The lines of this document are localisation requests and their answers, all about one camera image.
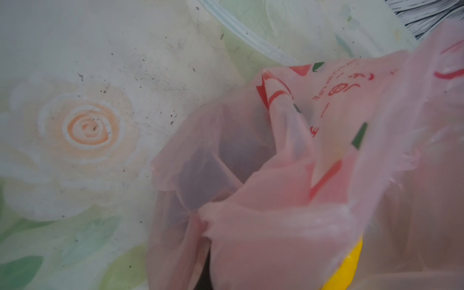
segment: green printed mark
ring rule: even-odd
[[[362,124],[361,128],[359,128],[358,133],[356,134],[353,141],[351,142],[351,144],[355,146],[356,149],[358,150],[361,147],[362,139],[364,138],[364,134],[366,133],[366,130],[367,130],[367,125],[368,125],[367,122],[364,122]]]

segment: plastic bag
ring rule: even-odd
[[[152,163],[150,287],[192,287],[210,240],[216,290],[319,289],[365,233],[354,289],[459,289],[463,91],[445,22],[413,53],[264,69],[203,106]]]

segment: painted rose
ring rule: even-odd
[[[5,202],[25,218],[57,220],[123,200],[145,161],[132,116],[109,84],[20,83],[0,113]]]

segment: yellow object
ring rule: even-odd
[[[359,255],[362,249],[362,238],[351,253],[345,258],[337,272],[321,288],[321,290],[346,290],[353,281],[358,267]]]

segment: green leaf pattern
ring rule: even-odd
[[[127,290],[140,285],[145,272],[145,244],[133,247],[118,257],[107,269],[98,290]]]
[[[53,221],[37,222],[37,221],[32,221],[32,220],[27,220],[27,219],[21,218],[13,226],[11,226],[5,232],[0,234],[0,243],[3,242],[6,238],[10,237],[11,235],[13,235],[16,232],[32,230],[32,229],[35,229],[35,228],[47,226],[47,225],[49,225],[51,223],[53,223]]]
[[[24,289],[34,279],[43,261],[42,256],[27,256],[0,264],[0,289]]]
[[[100,250],[110,240],[120,221],[120,216],[95,219],[66,239],[60,251],[61,266],[80,262]]]

